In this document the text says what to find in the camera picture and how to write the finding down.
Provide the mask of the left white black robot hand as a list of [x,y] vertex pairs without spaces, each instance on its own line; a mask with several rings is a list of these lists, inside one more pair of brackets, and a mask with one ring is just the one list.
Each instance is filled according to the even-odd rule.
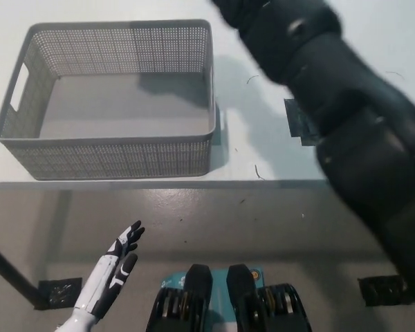
[[87,279],[75,308],[101,320],[127,281],[138,256],[133,252],[145,228],[137,221],[123,231],[100,257]]

